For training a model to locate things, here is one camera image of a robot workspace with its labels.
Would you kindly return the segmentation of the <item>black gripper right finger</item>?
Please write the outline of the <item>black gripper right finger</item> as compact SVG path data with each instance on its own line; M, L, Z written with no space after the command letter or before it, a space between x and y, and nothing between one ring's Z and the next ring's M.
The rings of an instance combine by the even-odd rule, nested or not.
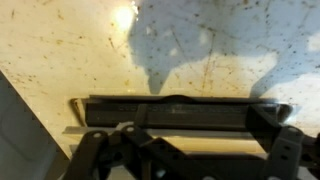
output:
M248 107L245 126L265 152L272 149L282 126L259 105Z

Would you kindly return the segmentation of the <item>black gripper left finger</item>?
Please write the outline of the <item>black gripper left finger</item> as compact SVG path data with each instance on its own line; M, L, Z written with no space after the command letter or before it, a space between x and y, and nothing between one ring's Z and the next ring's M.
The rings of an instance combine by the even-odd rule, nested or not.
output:
M143 127L145 124L146 116L147 116L148 105L140 104L137 108L137 112L134 119L134 124L136 126Z

